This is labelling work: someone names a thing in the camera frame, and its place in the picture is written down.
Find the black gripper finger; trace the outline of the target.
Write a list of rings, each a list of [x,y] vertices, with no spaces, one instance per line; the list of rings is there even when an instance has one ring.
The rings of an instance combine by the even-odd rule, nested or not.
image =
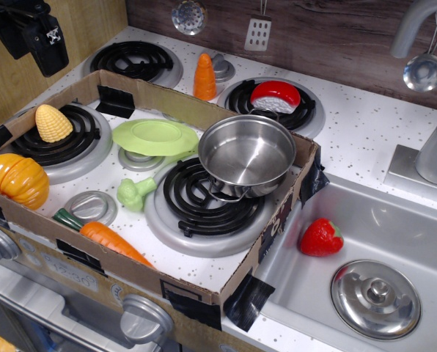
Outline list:
[[[44,15],[27,24],[23,39],[44,77],[51,77],[68,66],[65,38],[54,16]]]

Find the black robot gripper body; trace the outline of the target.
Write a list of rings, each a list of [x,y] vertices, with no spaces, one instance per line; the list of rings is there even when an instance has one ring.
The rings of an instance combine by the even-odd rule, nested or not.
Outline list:
[[[0,41],[14,59],[49,46],[50,11],[45,1],[0,1]]]

